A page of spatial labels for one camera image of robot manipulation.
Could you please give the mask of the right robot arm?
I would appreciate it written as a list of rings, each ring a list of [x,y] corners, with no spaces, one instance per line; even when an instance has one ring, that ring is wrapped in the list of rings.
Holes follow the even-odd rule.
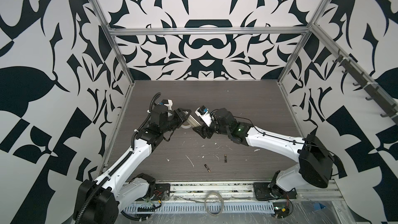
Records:
[[[214,134],[226,135],[235,144],[266,149],[296,162],[291,168],[274,174],[266,188],[271,199],[280,198],[302,185],[328,187],[334,158],[314,134],[303,138],[266,131],[247,118],[233,116],[226,108],[210,112],[201,106],[195,114],[204,122],[195,129],[204,139]]]

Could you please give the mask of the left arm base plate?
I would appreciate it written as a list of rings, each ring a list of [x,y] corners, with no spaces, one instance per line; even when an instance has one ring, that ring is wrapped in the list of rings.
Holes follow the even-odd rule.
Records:
[[[166,200],[170,197],[171,184],[169,183],[156,183],[150,187],[149,199],[151,201]]]

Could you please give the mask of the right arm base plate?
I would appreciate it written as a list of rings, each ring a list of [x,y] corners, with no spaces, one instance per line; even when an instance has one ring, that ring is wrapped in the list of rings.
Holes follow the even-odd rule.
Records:
[[[296,199],[297,191],[293,188],[291,191],[283,191],[278,186],[269,186],[270,183],[253,183],[255,198],[258,201],[287,200]]]

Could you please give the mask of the white remote control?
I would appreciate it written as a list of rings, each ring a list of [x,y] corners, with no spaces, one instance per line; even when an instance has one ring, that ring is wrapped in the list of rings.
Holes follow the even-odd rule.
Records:
[[[192,115],[190,115],[186,121],[191,128],[201,127],[203,124],[198,122]]]

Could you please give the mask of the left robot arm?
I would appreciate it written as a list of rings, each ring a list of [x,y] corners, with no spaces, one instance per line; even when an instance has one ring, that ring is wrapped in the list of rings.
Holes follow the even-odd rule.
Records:
[[[173,134],[186,122],[192,111],[172,109],[172,100],[156,103],[161,93],[150,101],[148,115],[134,130],[131,146],[105,172],[94,180],[86,179],[78,188],[73,220],[76,224],[113,224],[133,202],[151,199],[155,179],[141,173],[130,183],[129,177],[137,167],[164,141],[165,133]]]

